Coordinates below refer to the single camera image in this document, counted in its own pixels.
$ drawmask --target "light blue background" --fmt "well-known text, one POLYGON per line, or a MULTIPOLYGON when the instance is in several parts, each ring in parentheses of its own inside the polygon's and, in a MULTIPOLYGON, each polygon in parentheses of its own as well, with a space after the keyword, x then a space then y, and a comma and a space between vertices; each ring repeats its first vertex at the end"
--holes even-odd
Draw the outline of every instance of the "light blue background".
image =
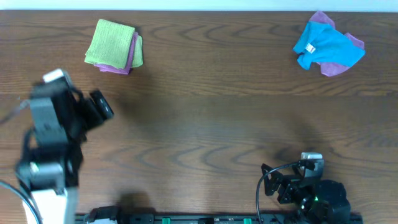
POLYGON ((0 0, 0 9, 398 12, 398 0, 0 0))

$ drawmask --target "blue cloth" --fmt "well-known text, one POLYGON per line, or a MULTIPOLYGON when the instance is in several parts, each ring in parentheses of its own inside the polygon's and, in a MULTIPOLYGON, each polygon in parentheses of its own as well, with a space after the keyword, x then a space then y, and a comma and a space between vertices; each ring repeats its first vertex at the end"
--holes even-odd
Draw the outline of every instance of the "blue cloth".
POLYGON ((351 67, 365 55, 365 50, 355 47, 331 25, 319 22, 308 22, 293 50, 300 54, 297 61, 306 70, 312 62, 334 62, 351 67), (312 54, 305 49, 307 44, 315 47, 312 54))

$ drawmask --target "stack of cloths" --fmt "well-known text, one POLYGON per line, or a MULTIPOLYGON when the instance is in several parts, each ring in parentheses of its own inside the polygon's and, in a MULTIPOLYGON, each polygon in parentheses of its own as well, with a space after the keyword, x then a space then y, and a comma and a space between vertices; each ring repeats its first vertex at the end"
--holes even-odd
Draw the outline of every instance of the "stack of cloths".
POLYGON ((98 67, 101 72, 127 75, 131 68, 144 63, 142 37, 134 27, 100 19, 85 62, 98 67))
POLYGON ((322 74, 332 77, 347 71, 365 55, 362 40, 335 28, 333 20, 321 11, 311 17, 293 48, 300 54, 297 61, 301 67, 308 70, 316 62, 322 74))

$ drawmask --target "wooden table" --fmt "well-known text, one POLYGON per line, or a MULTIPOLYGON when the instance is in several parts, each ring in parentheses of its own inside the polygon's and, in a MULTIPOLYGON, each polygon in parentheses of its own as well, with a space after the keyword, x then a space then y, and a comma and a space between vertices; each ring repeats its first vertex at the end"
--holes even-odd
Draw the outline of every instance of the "wooden table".
MULTIPOLYGON (((366 55, 327 78, 292 47, 312 12, 1 11, 0 115, 55 68, 99 88, 115 117, 88 134, 79 212, 120 204, 158 212, 254 213, 263 162, 324 155, 366 223, 398 222, 398 14, 328 13, 366 55), (144 66, 130 75, 84 63, 98 19, 137 28, 144 66)), ((13 167, 30 114, 1 127, 0 178, 13 167)), ((24 223, 0 191, 1 223, 24 223)), ((261 194, 264 210, 290 210, 261 194)))

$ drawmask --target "light green towel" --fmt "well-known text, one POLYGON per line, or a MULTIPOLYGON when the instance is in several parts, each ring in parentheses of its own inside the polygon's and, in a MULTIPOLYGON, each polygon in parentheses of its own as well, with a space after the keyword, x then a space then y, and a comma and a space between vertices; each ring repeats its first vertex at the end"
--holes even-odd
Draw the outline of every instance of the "light green towel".
POLYGON ((132 68, 140 67, 144 61, 142 60, 142 37, 138 36, 136 46, 134 46, 134 58, 132 59, 132 68))
POLYGON ((86 52, 85 62, 91 64, 103 63, 115 68, 124 68, 134 31, 135 28, 133 27, 100 19, 91 45, 86 52))

